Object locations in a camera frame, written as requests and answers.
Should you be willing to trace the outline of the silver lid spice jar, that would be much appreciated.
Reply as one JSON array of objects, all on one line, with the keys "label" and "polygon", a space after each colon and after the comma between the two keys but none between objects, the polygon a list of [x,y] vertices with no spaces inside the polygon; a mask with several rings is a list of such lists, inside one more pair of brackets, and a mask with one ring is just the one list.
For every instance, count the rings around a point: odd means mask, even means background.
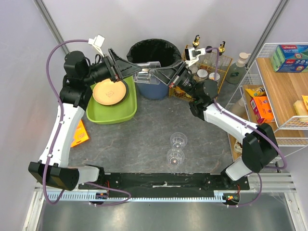
[{"label": "silver lid spice jar", "polygon": [[198,67],[195,65],[192,65],[190,66],[190,70],[191,70],[191,73],[195,76],[198,71]]}]

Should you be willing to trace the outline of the clear glass cup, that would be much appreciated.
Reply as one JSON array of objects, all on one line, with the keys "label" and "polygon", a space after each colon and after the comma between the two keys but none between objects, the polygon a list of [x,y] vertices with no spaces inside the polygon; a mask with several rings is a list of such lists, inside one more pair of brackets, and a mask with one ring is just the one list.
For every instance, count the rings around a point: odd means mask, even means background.
[{"label": "clear glass cup", "polygon": [[159,61],[138,63],[137,65],[141,68],[141,71],[133,75],[135,83],[152,85],[158,85],[160,83],[160,81],[149,72],[149,69],[161,67]]},{"label": "clear glass cup", "polygon": [[181,132],[175,132],[170,137],[171,147],[174,149],[183,149],[187,145],[187,137]]},{"label": "clear glass cup", "polygon": [[167,152],[167,163],[170,166],[177,167],[185,160],[185,154],[182,149],[172,148]]}]

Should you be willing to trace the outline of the beige plate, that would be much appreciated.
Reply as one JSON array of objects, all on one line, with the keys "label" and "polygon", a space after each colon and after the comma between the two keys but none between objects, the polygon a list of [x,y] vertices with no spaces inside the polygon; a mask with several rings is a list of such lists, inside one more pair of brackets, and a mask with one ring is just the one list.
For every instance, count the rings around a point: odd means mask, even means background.
[{"label": "beige plate", "polygon": [[97,103],[111,106],[121,102],[126,93],[127,88],[123,82],[114,83],[110,80],[104,80],[95,85],[92,95]]}]

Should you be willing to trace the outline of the blue label silver lid jar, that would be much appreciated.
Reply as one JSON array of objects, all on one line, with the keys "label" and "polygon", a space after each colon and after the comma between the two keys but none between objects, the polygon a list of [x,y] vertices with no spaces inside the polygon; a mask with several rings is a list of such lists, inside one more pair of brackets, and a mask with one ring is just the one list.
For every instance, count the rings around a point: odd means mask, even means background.
[{"label": "blue label silver lid jar", "polygon": [[209,79],[216,81],[217,84],[220,81],[220,74],[219,73],[212,72],[212,73],[209,74],[208,77],[209,77]]}]

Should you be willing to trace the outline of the blue ceramic plate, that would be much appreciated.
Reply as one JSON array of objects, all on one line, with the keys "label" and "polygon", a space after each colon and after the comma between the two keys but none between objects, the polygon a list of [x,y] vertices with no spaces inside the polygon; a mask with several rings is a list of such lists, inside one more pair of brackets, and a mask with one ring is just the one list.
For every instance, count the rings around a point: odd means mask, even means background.
[{"label": "blue ceramic plate", "polygon": [[121,81],[124,86],[125,86],[125,95],[124,97],[122,98],[122,100],[120,102],[123,102],[127,97],[128,97],[128,94],[129,94],[129,87],[128,87],[128,84],[125,82],[125,81]]}]

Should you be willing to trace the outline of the glass oil bottle gold spout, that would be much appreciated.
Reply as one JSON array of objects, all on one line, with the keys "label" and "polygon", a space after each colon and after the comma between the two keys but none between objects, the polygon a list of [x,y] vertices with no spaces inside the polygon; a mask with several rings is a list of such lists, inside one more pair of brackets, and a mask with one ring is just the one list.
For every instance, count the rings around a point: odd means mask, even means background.
[{"label": "glass oil bottle gold spout", "polygon": [[222,64],[223,64],[223,54],[225,52],[225,44],[226,41],[222,41],[222,43],[220,44],[219,48],[218,48],[218,59],[216,60],[216,66],[218,69],[222,69]]}]

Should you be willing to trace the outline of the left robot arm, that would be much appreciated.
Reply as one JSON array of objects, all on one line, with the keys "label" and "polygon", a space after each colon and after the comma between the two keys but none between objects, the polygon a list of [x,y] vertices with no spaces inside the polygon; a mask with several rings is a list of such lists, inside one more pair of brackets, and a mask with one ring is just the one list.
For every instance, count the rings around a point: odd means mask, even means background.
[{"label": "left robot arm", "polygon": [[37,162],[30,162],[29,173],[42,185],[71,191],[84,181],[96,181],[98,167],[69,168],[68,159],[75,130],[92,97],[91,86],[109,79],[123,80],[140,72],[145,66],[130,63],[116,55],[99,57],[91,64],[81,51],[72,51],[64,58],[63,87],[59,93],[59,107],[50,139]]}]

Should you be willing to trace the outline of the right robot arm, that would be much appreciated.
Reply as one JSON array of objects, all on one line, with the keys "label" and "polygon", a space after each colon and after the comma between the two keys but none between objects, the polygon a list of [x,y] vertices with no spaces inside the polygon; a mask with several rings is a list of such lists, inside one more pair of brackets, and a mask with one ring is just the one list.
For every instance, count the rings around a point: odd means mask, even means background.
[{"label": "right robot arm", "polygon": [[149,73],[165,85],[178,86],[192,96],[194,101],[189,106],[195,117],[218,126],[240,141],[242,155],[223,170],[226,180],[237,181],[251,172],[258,173],[281,154],[269,124],[249,122],[221,107],[216,101],[216,81],[195,81],[184,61],[168,67],[151,68]]}]

